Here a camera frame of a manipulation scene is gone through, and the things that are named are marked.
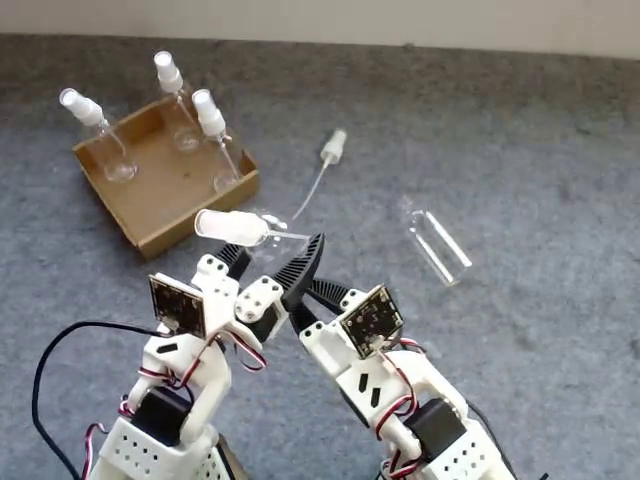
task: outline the white pump cap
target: white pump cap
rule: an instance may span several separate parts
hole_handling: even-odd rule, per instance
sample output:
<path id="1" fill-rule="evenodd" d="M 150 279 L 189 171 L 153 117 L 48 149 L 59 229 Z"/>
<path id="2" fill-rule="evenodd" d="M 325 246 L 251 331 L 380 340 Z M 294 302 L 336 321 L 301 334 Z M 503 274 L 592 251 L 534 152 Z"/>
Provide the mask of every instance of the white pump cap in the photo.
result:
<path id="1" fill-rule="evenodd" d="M 60 104 L 87 127 L 97 125 L 104 119 L 100 105 L 73 88 L 65 88 L 60 92 Z"/>
<path id="2" fill-rule="evenodd" d="M 196 234 L 227 243 L 254 247 L 269 235 L 269 225 L 255 213 L 200 210 L 194 222 Z"/>
<path id="3" fill-rule="evenodd" d="M 203 88 L 194 92 L 191 100 L 193 100 L 193 105 L 198 111 L 198 121 L 204 134 L 214 137 L 222 135 L 227 128 L 227 124 L 222 117 L 222 112 L 213 102 L 211 92 Z"/>
<path id="4" fill-rule="evenodd" d="M 169 52 L 158 52 L 153 57 L 153 62 L 158 70 L 160 88 L 167 93 L 176 93 L 182 88 L 184 81 L 180 70 L 173 63 L 173 57 Z"/>
<path id="5" fill-rule="evenodd" d="M 346 141 L 347 132 L 338 128 L 333 132 L 333 135 L 331 135 L 331 138 L 320 152 L 320 158 L 325 162 L 335 165 L 342 157 L 342 150 L 344 148 L 344 142 Z"/>

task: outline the tipped glass bottle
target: tipped glass bottle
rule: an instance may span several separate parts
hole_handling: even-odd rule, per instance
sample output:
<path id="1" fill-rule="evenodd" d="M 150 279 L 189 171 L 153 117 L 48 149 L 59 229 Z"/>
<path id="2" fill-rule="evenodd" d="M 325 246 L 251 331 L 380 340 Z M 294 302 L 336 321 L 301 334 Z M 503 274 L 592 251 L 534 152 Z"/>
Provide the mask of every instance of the tipped glass bottle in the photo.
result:
<path id="1" fill-rule="evenodd" d="M 217 192 L 221 192 L 240 180 L 242 148 L 234 143 L 227 134 L 227 126 L 222 113 L 213 102 L 209 90 L 198 90 L 191 98 L 198 111 L 198 121 L 204 132 L 205 141 L 219 149 L 224 159 L 222 165 L 216 165 L 216 172 L 212 178 L 213 188 Z"/>
<path id="2" fill-rule="evenodd" d="M 158 70 L 158 81 L 164 92 L 160 113 L 176 149 L 182 153 L 191 153 L 200 146 L 202 134 L 198 124 L 189 111 L 191 98 L 185 86 L 180 70 L 173 62 L 169 52 L 158 52 L 153 57 Z"/>
<path id="3" fill-rule="evenodd" d="M 138 166 L 131 158 L 128 143 L 113 130 L 100 105 L 73 88 L 60 93 L 60 103 L 84 125 L 86 138 L 92 140 L 87 148 L 107 180 L 118 183 L 131 180 Z"/>

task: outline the floor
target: floor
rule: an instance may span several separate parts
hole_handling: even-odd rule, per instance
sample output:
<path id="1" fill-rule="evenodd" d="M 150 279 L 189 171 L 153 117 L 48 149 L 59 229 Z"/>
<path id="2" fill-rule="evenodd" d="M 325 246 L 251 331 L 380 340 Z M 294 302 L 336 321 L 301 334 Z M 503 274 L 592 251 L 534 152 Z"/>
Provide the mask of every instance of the floor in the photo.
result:
<path id="1" fill-rule="evenodd" d="M 137 109 L 157 95 L 151 59 L 165 48 L 258 160 L 262 190 L 247 208 L 290 215 L 327 134 L 348 130 L 296 229 L 326 233 L 322 275 L 392 289 L 407 334 L 483 408 L 521 480 L 636 478 L 638 62 L 25 36 L 0 37 L 1 478 L 67 478 L 27 406 L 53 336 L 82 319 L 154 327 L 146 275 L 187 280 L 213 248 L 191 238 L 143 262 L 83 178 L 77 124 L 57 103 L 73 86 L 116 116 Z M 411 249 L 405 196 L 474 261 L 460 285 L 445 289 Z M 42 418 L 79 467 L 86 426 L 116 418 L 143 344 L 80 331 L 53 355 Z M 230 358 L 214 418 L 252 478 L 372 479 L 380 446 L 291 329 L 266 357 L 258 375 Z"/>

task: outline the cardboard box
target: cardboard box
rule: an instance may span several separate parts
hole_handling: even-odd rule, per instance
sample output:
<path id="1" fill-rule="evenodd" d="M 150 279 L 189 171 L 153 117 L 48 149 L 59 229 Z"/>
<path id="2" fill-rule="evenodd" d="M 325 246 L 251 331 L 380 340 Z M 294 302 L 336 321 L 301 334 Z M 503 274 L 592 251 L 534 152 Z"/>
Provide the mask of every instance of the cardboard box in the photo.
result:
<path id="1" fill-rule="evenodd" d="M 129 239 L 150 259 L 193 233 L 193 219 L 202 208 L 231 210 L 258 191 L 259 172 L 243 150 L 242 178 L 230 190 L 216 193 L 211 178 L 222 162 L 221 152 L 203 144 L 180 154 L 164 128 L 159 101 L 122 119 L 114 127 L 131 144 L 138 173 L 129 182 L 109 182 L 87 145 L 73 152 L 87 180 Z"/>

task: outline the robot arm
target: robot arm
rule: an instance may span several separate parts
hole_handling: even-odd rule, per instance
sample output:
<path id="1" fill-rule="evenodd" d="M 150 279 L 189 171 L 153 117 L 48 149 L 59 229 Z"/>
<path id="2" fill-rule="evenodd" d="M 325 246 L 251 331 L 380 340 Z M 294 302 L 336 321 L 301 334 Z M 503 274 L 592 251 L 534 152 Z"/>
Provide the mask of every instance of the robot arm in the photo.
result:
<path id="1" fill-rule="evenodd" d="M 246 250 L 226 245 L 203 256 L 191 285 L 163 274 L 150 277 L 158 330 L 144 347 L 139 378 L 123 402 L 91 472 L 92 480 L 246 478 L 221 437 L 209 425 L 231 385 L 222 341 L 251 353 L 263 365 L 263 342 L 273 338 L 300 302 L 317 269 L 324 236 L 273 278 L 262 276 L 240 289 L 249 263 Z M 194 386 L 188 402 L 174 390 Z"/>
<path id="2" fill-rule="evenodd" d="M 514 479 L 489 435 L 468 417 L 464 397 L 426 355 L 391 350 L 388 339 L 402 318 L 383 286 L 365 293 L 314 280 L 307 293 L 338 317 L 325 324 L 301 304 L 293 327 L 365 426 L 387 443 L 392 458 L 381 478 Z M 430 400 L 418 405 L 423 393 Z"/>

